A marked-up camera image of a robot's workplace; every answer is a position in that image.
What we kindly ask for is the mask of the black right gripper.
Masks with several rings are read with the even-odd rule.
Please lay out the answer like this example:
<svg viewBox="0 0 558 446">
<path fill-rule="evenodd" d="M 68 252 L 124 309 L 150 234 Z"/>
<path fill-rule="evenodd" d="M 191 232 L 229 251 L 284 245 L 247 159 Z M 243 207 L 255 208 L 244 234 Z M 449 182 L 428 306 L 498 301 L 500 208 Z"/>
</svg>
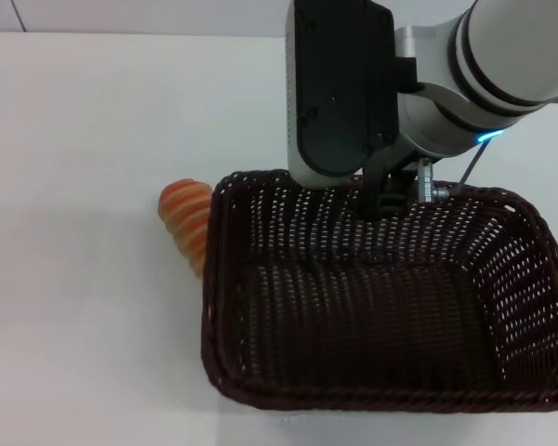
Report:
<svg viewBox="0 0 558 446">
<path fill-rule="evenodd" d="M 369 172 L 363 174 L 361 216 L 378 220 L 387 213 L 408 213 L 416 200 L 415 182 L 390 182 L 385 189 L 385 210 L 381 203 L 385 179 L 418 159 L 417 147 L 400 134 L 384 143 L 369 157 Z"/>
</svg>

